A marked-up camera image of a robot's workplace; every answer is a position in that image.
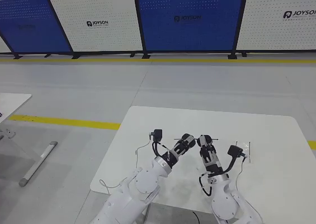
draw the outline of black wire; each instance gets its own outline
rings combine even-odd
[[[161,144],[160,142],[157,142],[159,145],[161,145],[163,148],[165,148],[166,150],[169,150],[168,147],[166,147],[165,145]]]
[[[158,143],[157,142],[153,142],[152,143],[152,147],[153,147],[153,152],[154,152],[154,154],[156,155],[156,156],[159,156],[159,157],[162,157],[160,154],[159,154],[159,152],[158,152]]]
[[[197,214],[193,212],[193,214],[196,216],[198,223],[200,224],[200,219],[198,218]]]
[[[203,176],[204,176],[204,174],[202,174],[202,175],[199,177],[199,183],[200,183],[200,186],[201,186],[201,188],[202,188],[202,191],[209,197],[209,196],[211,196],[211,194],[212,194],[213,187],[210,186],[210,192],[209,192],[209,193],[206,192],[206,190],[204,189],[204,187],[203,187],[203,185],[202,185],[202,182],[201,182],[201,178],[202,178]]]

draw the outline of joyson logo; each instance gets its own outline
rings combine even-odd
[[[108,26],[108,21],[87,21],[88,27],[95,27],[95,26]]]
[[[174,16],[174,22],[196,21],[200,19],[201,16]]]
[[[283,18],[299,18],[299,17],[307,17],[307,16],[316,16],[316,10],[302,10],[302,11],[286,11],[283,15]]]

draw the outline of panel base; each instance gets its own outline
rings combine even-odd
[[[81,55],[80,54],[73,54],[72,59],[78,59]]]
[[[236,54],[229,54],[229,55],[227,55],[227,58],[228,59],[237,59],[237,56],[236,56]]]
[[[142,59],[149,59],[150,55],[149,54],[143,54]]]
[[[15,56],[15,57],[13,58],[14,60],[18,60],[18,59],[22,58],[22,56],[20,56],[20,55],[18,55],[18,54],[14,54],[14,56]]]

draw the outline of white tabletop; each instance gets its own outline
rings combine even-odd
[[[31,94],[0,93],[0,112],[2,113],[0,124],[18,110],[31,96]]]
[[[91,190],[106,193],[99,183],[116,185],[135,169],[135,150],[148,143],[148,133],[163,129],[162,143],[171,148],[184,133],[208,134],[226,169],[229,143],[251,141],[252,162],[244,164],[240,192],[261,213],[265,223],[316,223],[316,159],[296,120],[289,116],[133,106],[125,116],[94,179]],[[161,192],[153,201],[211,213],[210,201],[198,177],[205,171],[196,145],[180,157],[168,178],[160,178]],[[151,146],[139,151],[139,165],[151,166]],[[240,160],[229,172],[235,179]]]

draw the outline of white table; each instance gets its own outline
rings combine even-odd
[[[167,147],[184,133],[209,134],[223,167],[230,161],[228,142],[251,141],[252,162],[244,164],[239,190],[268,224],[316,223],[316,159],[296,120],[289,116],[224,113],[215,111],[133,106],[125,116],[94,179],[91,190],[106,193],[99,183],[116,185],[135,169],[135,150],[148,143],[148,133],[163,130]],[[168,178],[161,178],[161,192],[153,202],[211,213],[210,201],[198,177],[205,171],[196,145],[183,155]],[[151,146],[139,151],[139,165],[151,166]],[[240,160],[229,172],[234,180]]]
[[[2,113],[2,117],[0,117],[0,127],[3,129],[3,133],[7,135],[9,139],[15,136],[15,133],[11,132],[9,128],[5,127],[2,124],[7,118],[9,118],[15,111],[17,111],[20,107],[22,107],[30,98],[31,94],[7,94],[0,93],[0,112]],[[57,142],[51,142],[49,146],[45,149],[42,155],[37,155],[34,151],[30,149],[23,149],[27,155],[29,155],[32,159],[35,160],[33,166],[29,169],[26,175],[20,180],[19,185],[25,186],[27,182],[30,180],[32,175],[38,169],[38,167],[42,164],[42,162],[46,159],[47,155],[51,152],[51,150],[57,145]]]

